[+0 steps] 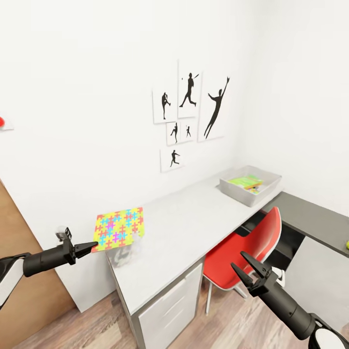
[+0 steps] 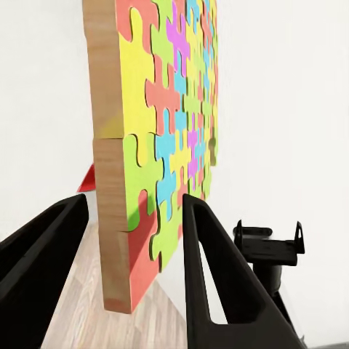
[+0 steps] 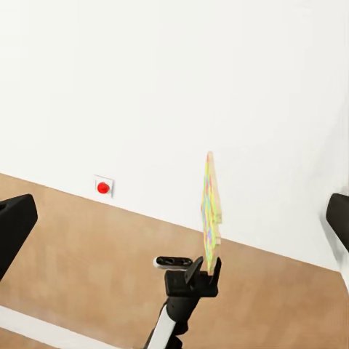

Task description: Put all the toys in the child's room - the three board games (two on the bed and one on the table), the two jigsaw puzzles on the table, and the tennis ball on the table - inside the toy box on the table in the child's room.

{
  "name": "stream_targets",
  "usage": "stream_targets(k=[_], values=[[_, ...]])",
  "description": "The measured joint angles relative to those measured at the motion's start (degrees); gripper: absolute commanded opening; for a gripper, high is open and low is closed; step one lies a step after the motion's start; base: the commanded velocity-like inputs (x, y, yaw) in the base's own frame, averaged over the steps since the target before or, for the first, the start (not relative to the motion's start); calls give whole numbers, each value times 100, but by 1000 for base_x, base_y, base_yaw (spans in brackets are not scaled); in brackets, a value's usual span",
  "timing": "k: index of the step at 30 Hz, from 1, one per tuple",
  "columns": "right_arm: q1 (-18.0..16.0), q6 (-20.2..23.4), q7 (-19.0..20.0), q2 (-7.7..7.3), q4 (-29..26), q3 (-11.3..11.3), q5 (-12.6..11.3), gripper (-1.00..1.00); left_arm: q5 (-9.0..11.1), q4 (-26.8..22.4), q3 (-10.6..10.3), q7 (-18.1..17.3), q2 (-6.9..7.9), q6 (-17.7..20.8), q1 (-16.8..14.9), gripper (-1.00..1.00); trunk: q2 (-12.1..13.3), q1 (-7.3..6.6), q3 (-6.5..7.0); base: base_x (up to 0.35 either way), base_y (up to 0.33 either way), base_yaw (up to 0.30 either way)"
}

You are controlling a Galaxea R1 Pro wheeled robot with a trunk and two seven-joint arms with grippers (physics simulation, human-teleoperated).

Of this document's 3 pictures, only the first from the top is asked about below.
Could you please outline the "board game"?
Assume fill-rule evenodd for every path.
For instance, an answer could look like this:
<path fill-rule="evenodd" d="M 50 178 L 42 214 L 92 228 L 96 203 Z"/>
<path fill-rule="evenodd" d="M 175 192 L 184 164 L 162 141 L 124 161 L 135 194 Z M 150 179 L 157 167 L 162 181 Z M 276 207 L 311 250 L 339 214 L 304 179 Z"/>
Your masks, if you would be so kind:
<path fill-rule="evenodd" d="M 256 186 L 261 185 L 262 182 L 264 181 L 253 175 L 248 175 L 248 176 L 229 180 L 228 182 L 232 183 L 233 185 L 239 186 L 245 190 L 248 190 L 250 188 L 255 188 Z"/>

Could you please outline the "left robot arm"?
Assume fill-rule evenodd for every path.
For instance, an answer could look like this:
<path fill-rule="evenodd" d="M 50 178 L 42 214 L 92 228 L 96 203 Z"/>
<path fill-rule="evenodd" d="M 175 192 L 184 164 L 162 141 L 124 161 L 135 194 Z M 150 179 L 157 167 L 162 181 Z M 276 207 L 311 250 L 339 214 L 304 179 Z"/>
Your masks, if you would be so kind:
<path fill-rule="evenodd" d="M 98 245 L 94 241 L 72 246 L 71 231 L 64 225 L 57 228 L 55 235 L 58 240 L 54 248 L 33 255 L 27 252 L 0 259 L 0 310 L 23 275 L 30 277 L 66 263 L 74 265 L 76 258 L 90 254 L 91 247 Z"/>

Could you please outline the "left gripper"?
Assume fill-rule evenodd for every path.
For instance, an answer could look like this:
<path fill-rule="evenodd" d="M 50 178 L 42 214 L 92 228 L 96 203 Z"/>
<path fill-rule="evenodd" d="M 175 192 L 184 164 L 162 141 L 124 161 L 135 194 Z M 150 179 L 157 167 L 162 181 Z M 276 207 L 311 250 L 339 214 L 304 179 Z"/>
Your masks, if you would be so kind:
<path fill-rule="evenodd" d="M 72 246 L 70 239 L 64 239 L 63 245 L 42 251 L 40 256 L 42 271 L 47 271 L 66 263 L 74 265 L 76 264 L 76 258 L 79 259 L 90 254 L 91 247 L 96 245 L 98 245 L 97 241 Z"/>

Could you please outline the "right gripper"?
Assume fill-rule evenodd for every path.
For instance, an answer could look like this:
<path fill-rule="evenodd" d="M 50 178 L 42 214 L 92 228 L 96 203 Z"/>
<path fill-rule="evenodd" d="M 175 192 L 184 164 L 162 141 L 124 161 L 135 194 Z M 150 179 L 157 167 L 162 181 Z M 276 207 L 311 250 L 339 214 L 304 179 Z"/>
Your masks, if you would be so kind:
<path fill-rule="evenodd" d="M 297 302 L 291 297 L 276 280 L 279 275 L 263 265 L 248 253 L 241 251 L 240 254 L 255 270 L 259 279 L 253 283 L 253 279 L 239 268 L 234 262 L 231 262 L 242 283 L 248 288 L 249 293 L 253 296 L 259 296 L 261 300 L 275 313 L 282 321 L 287 321 L 297 310 Z"/>

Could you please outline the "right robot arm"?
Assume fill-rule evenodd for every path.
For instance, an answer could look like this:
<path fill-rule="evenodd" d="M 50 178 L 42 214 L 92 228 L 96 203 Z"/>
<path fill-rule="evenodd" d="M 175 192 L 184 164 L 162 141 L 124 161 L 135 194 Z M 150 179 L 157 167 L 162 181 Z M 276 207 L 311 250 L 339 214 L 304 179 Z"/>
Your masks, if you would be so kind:
<path fill-rule="evenodd" d="M 299 340 L 309 338 L 308 349 L 349 349 L 349 342 L 315 313 L 307 313 L 284 289 L 285 271 L 263 265 L 248 253 L 240 254 L 255 270 L 259 279 L 253 279 L 231 262 L 242 283 L 253 296 L 261 300 L 282 320 Z M 318 326 L 316 321 L 322 324 Z"/>

